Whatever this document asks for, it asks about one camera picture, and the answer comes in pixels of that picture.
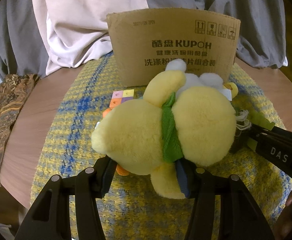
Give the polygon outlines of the grey curtain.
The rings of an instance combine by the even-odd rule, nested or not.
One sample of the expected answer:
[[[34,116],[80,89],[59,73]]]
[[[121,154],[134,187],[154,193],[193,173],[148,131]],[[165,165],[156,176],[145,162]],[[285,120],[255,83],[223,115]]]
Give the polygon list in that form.
[[[147,8],[214,11],[241,21],[237,56],[253,67],[287,65],[283,0],[147,0]],[[0,0],[0,77],[45,73],[49,57],[32,0]]]

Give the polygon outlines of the colourful cube block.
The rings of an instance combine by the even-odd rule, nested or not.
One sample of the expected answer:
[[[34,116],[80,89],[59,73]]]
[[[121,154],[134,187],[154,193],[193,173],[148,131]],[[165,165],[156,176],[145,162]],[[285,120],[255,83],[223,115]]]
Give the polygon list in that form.
[[[114,91],[109,104],[110,109],[114,109],[116,106],[126,101],[132,100],[135,97],[134,89],[118,90]]]

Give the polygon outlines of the pale pink curtain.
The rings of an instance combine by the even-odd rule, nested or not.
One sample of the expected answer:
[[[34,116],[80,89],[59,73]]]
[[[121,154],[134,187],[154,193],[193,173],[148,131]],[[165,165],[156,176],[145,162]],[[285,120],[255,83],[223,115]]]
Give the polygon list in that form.
[[[77,68],[112,50],[107,14],[146,9],[147,0],[32,0],[48,54],[45,73]]]

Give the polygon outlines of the white plush toy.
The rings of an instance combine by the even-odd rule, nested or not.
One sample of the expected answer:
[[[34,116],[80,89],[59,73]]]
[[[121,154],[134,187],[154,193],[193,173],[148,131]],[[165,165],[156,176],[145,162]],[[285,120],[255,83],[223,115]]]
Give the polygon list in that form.
[[[187,65],[181,59],[175,59],[167,64],[165,71],[168,70],[180,70],[184,72],[186,76],[186,83],[176,92],[176,97],[178,98],[180,94],[194,86],[207,86],[217,89],[221,94],[223,94],[229,101],[232,101],[238,94],[239,90],[237,85],[233,82],[223,83],[223,79],[215,73],[203,73],[197,76],[192,73],[187,73]]]

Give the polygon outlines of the brown patterned pillow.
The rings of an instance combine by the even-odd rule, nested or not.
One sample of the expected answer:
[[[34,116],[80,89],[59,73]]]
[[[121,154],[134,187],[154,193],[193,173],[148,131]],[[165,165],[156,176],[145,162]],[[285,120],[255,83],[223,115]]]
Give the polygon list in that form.
[[[8,74],[0,83],[0,170],[12,128],[39,80],[37,74]]]

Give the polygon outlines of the green leaf plush toy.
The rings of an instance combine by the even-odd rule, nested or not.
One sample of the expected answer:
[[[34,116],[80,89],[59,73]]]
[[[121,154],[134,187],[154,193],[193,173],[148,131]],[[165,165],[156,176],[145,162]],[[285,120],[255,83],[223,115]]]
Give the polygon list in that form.
[[[256,147],[257,147],[257,140],[253,139],[254,135],[253,135],[253,126],[260,126],[261,128],[267,129],[269,131],[271,131],[273,129],[273,127],[275,126],[274,122],[270,122],[268,119],[265,118],[265,116],[260,113],[257,112],[255,110],[251,110],[248,114],[248,120],[252,123],[252,126],[250,127],[250,129],[248,130],[247,136],[247,146],[253,150],[254,152],[256,152]]]

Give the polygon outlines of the yellow plush duck toy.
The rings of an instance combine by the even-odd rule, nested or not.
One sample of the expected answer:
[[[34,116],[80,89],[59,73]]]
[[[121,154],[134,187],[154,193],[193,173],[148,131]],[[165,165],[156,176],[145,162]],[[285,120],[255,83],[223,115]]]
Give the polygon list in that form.
[[[185,158],[207,167],[221,161],[235,141],[238,118],[217,89],[185,85],[180,70],[156,75],[141,99],[112,109],[94,129],[91,145],[121,170],[150,176],[156,193],[185,199],[177,182],[175,161]]]

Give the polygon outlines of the brown cardboard box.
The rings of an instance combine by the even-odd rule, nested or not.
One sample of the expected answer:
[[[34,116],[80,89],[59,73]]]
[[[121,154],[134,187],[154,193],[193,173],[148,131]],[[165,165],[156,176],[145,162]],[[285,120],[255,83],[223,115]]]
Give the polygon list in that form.
[[[125,87],[144,86],[174,59],[196,75],[216,73],[227,81],[241,22],[212,11],[141,9],[106,17],[118,74]]]

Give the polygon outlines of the yellow blue plaid cushion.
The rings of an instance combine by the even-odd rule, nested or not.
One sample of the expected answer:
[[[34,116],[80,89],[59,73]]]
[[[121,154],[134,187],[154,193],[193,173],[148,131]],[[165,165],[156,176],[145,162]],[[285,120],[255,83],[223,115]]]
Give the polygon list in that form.
[[[35,200],[54,174],[75,176],[99,158],[91,133],[115,90],[123,89],[113,53],[86,63],[66,93],[47,133],[31,188]],[[273,225],[292,191],[292,179],[248,147],[210,166],[215,176],[237,174]],[[184,239],[193,201],[159,196],[149,176],[114,176],[97,201],[107,239]]]

